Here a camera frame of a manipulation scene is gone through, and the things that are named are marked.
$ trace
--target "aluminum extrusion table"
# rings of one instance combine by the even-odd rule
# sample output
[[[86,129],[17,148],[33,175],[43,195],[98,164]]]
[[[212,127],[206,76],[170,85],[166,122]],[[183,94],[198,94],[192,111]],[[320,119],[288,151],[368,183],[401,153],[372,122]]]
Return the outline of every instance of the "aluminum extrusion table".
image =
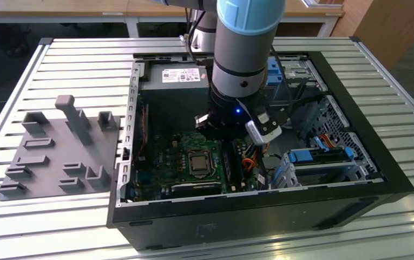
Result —
[[[278,51],[322,51],[414,184],[414,101],[362,43],[276,38]],[[132,53],[182,52],[176,38],[56,39],[39,45],[0,114],[0,182],[27,111],[63,117],[55,97],[75,96],[86,115],[124,120]],[[107,229],[108,193],[0,202],[0,259],[414,259],[414,194],[342,228],[136,252]]]

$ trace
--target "white table leg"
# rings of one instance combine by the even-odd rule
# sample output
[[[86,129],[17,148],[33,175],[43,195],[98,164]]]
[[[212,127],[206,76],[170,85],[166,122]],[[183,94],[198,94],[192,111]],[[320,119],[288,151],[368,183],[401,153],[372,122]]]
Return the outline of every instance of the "white table leg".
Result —
[[[128,29],[128,37],[130,38],[139,38],[138,32],[138,17],[127,17],[126,24]]]
[[[326,22],[322,24],[318,37],[330,37],[331,31],[334,30],[338,21],[338,16],[327,17]]]

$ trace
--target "open computer tower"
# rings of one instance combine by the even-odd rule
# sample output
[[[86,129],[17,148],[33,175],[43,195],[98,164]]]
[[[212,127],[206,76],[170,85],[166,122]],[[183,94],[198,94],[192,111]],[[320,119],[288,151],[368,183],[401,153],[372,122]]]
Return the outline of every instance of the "open computer tower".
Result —
[[[108,227],[136,250],[343,226],[414,191],[323,55],[280,52],[267,69],[271,107],[294,99],[283,133],[267,147],[224,144],[195,131],[208,67],[187,53],[135,54]]]

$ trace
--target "label sticker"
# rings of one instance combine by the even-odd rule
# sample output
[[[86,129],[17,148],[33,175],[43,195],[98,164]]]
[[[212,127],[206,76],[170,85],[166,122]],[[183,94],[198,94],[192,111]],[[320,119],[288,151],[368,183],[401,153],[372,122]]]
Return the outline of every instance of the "label sticker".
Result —
[[[103,15],[123,15],[123,12],[103,12]]]
[[[162,71],[162,82],[195,82],[200,81],[199,69],[164,69]]]
[[[264,177],[262,174],[258,174],[258,181],[264,185]]]

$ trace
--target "gray plastic holder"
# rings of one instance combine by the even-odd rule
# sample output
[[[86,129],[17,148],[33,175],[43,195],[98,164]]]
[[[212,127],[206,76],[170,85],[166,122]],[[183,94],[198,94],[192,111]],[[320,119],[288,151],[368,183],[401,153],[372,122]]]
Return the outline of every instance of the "gray plastic holder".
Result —
[[[0,200],[31,199],[110,190],[120,117],[87,118],[73,97],[56,99],[67,119],[27,112],[25,133],[0,185]]]

